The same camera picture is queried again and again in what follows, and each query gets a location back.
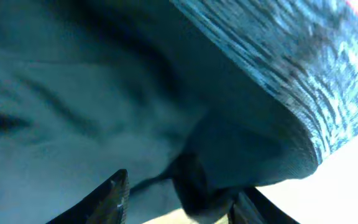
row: white surface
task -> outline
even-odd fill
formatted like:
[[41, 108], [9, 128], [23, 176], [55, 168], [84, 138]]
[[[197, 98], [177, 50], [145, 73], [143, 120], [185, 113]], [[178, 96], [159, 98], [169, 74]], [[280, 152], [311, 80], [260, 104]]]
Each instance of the white surface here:
[[259, 190], [302, 224], [358, 223], [358, 137], [312, 176]]

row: garment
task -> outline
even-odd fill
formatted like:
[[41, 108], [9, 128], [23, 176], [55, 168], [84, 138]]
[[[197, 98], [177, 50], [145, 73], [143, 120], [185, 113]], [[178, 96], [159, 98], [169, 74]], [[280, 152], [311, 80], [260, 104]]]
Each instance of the garment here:
[[[306, 177], [358, 133], [349, 7], [173, 2], [0, 1], [0, 223], [45, 223], [118, 169], [134, 185], [182, 150], [210, 190]], [[130, 197], [127, 223], [179, 207], [168, 181]]]

